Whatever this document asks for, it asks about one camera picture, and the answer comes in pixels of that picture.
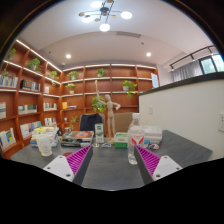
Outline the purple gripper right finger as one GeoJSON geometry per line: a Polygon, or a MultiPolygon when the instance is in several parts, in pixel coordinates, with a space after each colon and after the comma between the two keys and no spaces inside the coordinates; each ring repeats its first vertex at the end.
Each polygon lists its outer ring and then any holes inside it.
{"type": "Polygon", "coordinates": [[[152,183],[182,169],[168,155],[158,156],[138,145],[134,147],[134,155],[145,184],[152,183]]]}

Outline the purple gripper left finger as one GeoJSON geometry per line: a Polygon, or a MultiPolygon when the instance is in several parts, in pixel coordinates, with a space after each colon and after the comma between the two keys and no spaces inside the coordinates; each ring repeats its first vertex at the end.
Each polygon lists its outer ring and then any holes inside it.
{"type": "Polygon", "coordinates": [[[77,185],[81,185],[92,155],[93,148],[89,145],[68,156],[57,156],[44,167],[44,170],[77,185]]]}

